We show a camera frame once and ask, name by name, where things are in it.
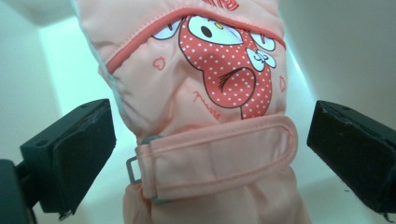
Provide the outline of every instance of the child's ski glove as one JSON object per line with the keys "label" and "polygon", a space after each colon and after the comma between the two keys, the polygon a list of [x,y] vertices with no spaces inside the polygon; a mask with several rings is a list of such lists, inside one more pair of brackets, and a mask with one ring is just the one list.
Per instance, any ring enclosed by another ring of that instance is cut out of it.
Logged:
{"label": "child's ski glove", "polygon": [[134,132],[126,223],[310,223],[276,0],[77,0]]}

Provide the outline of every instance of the cartoon character print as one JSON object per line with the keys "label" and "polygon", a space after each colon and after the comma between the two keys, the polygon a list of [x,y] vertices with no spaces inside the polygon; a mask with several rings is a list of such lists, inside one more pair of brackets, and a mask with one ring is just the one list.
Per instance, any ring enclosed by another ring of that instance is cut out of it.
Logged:
{"label": "cartoon character print", "polygon": [[203,72],[210,100],[224,108],[240,107],[241,119],[263,116],[271,102],[270,67],[275,68],[276,61],[257,45],[272,51],[275,41],[200,16],[169,24],[169,35],[177,27],[180,49]]}

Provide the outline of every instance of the velcro strap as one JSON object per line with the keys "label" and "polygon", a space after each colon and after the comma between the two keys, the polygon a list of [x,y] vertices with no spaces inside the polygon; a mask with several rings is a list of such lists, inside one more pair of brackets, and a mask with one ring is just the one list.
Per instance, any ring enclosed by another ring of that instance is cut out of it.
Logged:
{"label": "velcro strap", "polygon": [[144,196],[174,200],[255,182],[289,165],[296,148],[291,119],[271,115],[153,140],[136,156]]}

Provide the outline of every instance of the metal buckle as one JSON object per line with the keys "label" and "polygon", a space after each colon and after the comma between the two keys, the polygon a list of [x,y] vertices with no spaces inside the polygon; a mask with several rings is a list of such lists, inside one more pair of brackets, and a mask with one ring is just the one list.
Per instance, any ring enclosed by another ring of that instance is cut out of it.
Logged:
{"label": "metal buckle", "polygon": [[[145,138],[142,141],[142,145],[147,145],[149,144],[152,140],[156,140],[161,138],[159,135],[153,135],[151,137]],[[131,181],[131,184],[141,184],[142,183],[142,179],[136,179],[135,175],[134,175],[134,169],[132,168],[132,163],[134,161],[137,161],[137,157],[132,157],[131,159],[129,159],[128,161],[126,161],[126,169],[128,170],[128,176],[129,179]]]}

